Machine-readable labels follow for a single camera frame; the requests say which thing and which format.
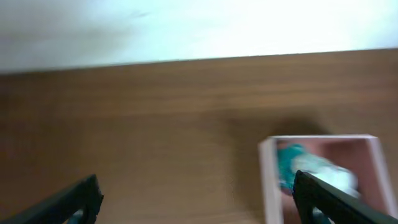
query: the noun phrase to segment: wooden surface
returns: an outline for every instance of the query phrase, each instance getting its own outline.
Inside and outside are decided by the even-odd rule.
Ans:
[[[398,50],[35,73],[0,87],[1,218],[96,173],[98,223],[261,223],[257,144],[279,128],[319,134],[307,123],[379,136],[398,194]]]

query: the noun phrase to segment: brown table surface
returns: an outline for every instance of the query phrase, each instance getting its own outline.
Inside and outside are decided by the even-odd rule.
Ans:
[[[0,218],[95,173],[98,223],[261,223],[257,144],[287,120],[379,136],[398,194],[398,50],[31,73],[0,91]]]

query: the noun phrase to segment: open container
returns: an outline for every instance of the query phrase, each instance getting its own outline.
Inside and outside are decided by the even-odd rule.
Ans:
[[[377,137],[367,134],[272,136],[260,143],[260,165],[267,224],[301,223],[293,197],[279,187],[277,143],[293,141],[308,152],[349,169],[358,178],[360,200],[371,208],[397,218],[394,193]]]

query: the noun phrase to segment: wooden table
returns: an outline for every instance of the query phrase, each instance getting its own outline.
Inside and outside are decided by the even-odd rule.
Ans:
[[[96,173],[98,223],[262,223],[257,144],[310,123],[379,136],[398,193],[398,50],[31,73],[0,91],[1,218]]]

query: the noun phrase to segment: black object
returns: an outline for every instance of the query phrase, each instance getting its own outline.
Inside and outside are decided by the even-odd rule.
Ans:
[[[78,224],[93,224],[103,198],[94,174],[0,224],[62,224],[77,211],[83,212]]]
[[[303,224],[317,223],[313,217],[315,207],[338,224],[398,224],[395,218],[300,170],[295,175],[293,198]]]

